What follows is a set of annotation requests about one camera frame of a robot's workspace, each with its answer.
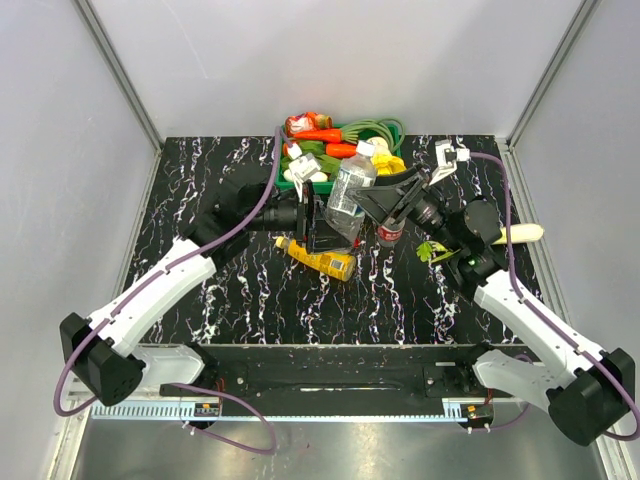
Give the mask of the red label water bottle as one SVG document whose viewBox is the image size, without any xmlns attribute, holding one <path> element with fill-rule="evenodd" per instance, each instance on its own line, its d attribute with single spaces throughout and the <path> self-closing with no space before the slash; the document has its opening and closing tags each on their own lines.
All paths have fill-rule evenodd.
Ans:
<svg viewBox="0 0 640 480">
<path fill-rule="evenodd" d="M 404 223 L 391 223 L 377 227 L 377 240 L 382 247 L 393 248 L 402 237 Z"/>
</svg>

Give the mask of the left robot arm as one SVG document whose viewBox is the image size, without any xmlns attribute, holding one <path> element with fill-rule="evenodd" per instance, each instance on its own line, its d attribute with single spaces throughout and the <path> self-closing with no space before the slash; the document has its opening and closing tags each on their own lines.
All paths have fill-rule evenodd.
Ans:
<svg viewBox="0 0 640 480">
<path fill-rule="evenodd" d="M 214 360 L 201 348 L 180 345 L 155 353 L 140 342 L 184 296 L 244 252 L 255 231 L 291 232 L 310 253 L 347 247 L 323 218 L 319 173 L 315 164 L 292 161 L 293 186 L 286 190 L 275 184 L 278 168 L 247 167 L 229 175 L 142 277 L 88 316 L 71 313 L 61 321 L 62 374 L 74 374 L 105 406 L 146 385 L 181 383 L 196 395 L 212 391 Z"/>
</svg>

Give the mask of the white bottle cap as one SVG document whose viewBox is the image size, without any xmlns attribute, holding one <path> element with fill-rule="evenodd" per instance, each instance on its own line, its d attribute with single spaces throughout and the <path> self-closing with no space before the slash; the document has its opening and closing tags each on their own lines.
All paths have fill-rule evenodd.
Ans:
<svg viewBox="0 0 640 480">
<path fill-rule="evenodd" d="M 356 154 L 363 157 L 373 157 L 376 153 L 376 145 L 367 141 L 359 141 L 356 145 Z"/>
</svg>

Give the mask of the blue label water bottle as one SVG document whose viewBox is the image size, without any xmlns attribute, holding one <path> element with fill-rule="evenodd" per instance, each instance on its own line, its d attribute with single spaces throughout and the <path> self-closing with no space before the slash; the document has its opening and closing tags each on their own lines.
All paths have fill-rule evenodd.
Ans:
<svg viewBox="0 0 640 480">
<path fill-rule="evenodd" d="M 330 226 L 349 241 L 355 242 L 365 213 L 349 197 L 348 192 L 356 188 L 367 188 L 374 184 L 377 171 L 372 157 L 355 154 L 341 162 L 327 202 L 325 218 Z"/>
</svg>

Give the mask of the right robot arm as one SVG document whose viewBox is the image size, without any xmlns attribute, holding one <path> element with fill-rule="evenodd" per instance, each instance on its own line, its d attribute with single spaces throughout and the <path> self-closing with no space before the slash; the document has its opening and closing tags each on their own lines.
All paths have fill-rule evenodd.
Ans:
<svg viewBox="0 0 640 480">
<path fill-rule="evenodd" d="M 580 446 L 609 435 L 626 414 L 639 413 L 633 358 L 579 334 L 521 284 L 509 264 L 513 256 L 493 249 L 501 236 L 500 215 L 484 197 L 450 210 L 417 168 L 347 195 L 377 225 L 407 219 L 452 250 L 444 265 L 450 284 L 499 319 L 540 361 L 534 365 L 484 347 L 454 373 L 462 393 L 475 396 L 487 388 L 517 397 L 547 412 Z"/>
</svg>

